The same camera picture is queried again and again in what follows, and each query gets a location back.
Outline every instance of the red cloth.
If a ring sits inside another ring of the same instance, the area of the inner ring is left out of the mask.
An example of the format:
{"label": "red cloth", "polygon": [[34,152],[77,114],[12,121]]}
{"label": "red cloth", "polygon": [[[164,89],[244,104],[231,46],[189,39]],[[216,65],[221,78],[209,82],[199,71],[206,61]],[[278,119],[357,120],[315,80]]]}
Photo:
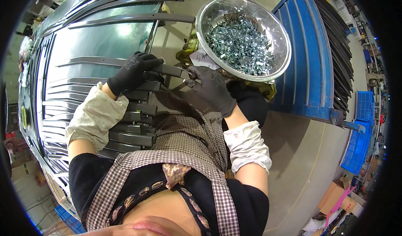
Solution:
{"label": "red cloth", "polygon": [[381,116],[379,117],[379,124],[381,125],[381,124],[383,124],[384,122],[385,122],[385,120],[384,120],[384,115],[381,114]]}
{"label": "red cloth", "polygon": [[6,138],[6,140],[4,141],[4,145],[6,146],[8,151],[14,151],[15,149],[21,147],[21,148],[26,148],[28,147],[27,143],[25,142],[25,140],[21,139],[21,138]]}

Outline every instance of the white cloth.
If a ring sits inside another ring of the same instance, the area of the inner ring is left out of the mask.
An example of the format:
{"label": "white cloth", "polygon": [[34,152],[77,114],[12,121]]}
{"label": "white cloth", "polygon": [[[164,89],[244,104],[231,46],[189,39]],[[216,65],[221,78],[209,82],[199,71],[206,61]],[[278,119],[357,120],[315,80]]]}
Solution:
{"label": "white cloth", "polygon": [[121,95],[114,101],[101,88],[102,83],[99,82],[77,107],[66,127],[67,144],[76,139],[86,139],[94,144],[98,152],[109,142],[109,129],[123,118],[128,99]]}
{"label": "white cloth", "polygon": [[271,168],[272,161],[269,158],[268,146],[261,138],[258,125],[257,121],[251,121],[224,132],[224,138],[230,150],[233,173],[245,164],[256,163],[265,168],[269,174],[268,170]]}

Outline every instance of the black work glove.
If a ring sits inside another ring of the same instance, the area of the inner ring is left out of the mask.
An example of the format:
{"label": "black work glove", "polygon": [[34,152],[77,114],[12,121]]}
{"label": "black work glove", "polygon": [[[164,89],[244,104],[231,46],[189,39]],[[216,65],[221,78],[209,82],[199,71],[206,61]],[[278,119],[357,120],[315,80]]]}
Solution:
{"label": "black work glove", "polygon": [[160,81],[161,76],[158,73],[148,70],[162,63],[163,59],[156,58],[153,54],[137,51],[128,58],[116,75],[107,80],[107,84],[113,94],[119,96],[123,90],[134,90],[146,80]]}
{"label": "black work glove", "polygon": [[188,69],[201,80],[201,84],[194,80],[196,78],[194,75],[190,75],[191,79],[184,83],[218,109],[224,118],[229,117],[236,106],[236,100],[226,88],[223,76],[205,66],[190,66]]}

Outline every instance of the blue plastic crate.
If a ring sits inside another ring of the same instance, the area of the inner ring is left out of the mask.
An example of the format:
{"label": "blue plastic crate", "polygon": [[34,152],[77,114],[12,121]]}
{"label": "blue plastic crate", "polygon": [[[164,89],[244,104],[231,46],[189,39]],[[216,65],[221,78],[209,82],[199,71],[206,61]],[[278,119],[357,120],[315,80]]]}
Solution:
{"label": "blue plastic crate", "polygon": [[366,131],[364,134],[361,134],[356,130],[352,131],[352,136],[350,137],[345,157],[340,166],[354,174],[359,174],[360,168],[366,157],[367,149],[369,148],[372,127],[368,122],[355,120],[354,123],[365,126]]}
{"label": "blue plastic crate", "polygon": [[63,222],[70,228],[74,233],[81,234],[85,233],[85,229],[82,227],[80,221],[76,220],[71,214],[69,214],[66,209],[61,205],[55,208],[57,214],[63,220]]}
{"label": "blue plastic crate", "polygon": [[371,91],[357,92],[356,119],[374,125],[374,96]]}

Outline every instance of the stainless steel bowl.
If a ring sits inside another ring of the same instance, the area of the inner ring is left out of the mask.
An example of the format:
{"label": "stainless steel bowl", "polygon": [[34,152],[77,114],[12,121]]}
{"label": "stainless steel bowl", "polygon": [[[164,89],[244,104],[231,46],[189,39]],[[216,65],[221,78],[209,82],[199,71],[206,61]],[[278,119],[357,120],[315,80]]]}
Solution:
{"label": "stainless steel bowl", "polygon": [[[230,67],[218,58],[209,48],[205,35],[218,23],[224,21],[224,15],[230,13],[245,14],[258,24],[258,31],[265,30],[267,39],[271,41],[270,49],[275,58],[272,62],[273,73],[266,76],[250,76]],[[211,0],[200,8],[195,19],[195,30],[201,47],[209,57],[225,71],[252,82],[268,82],[282,75],[289,66],[291,45],[289,36],[279,20],[269,10],[253,0]]]}

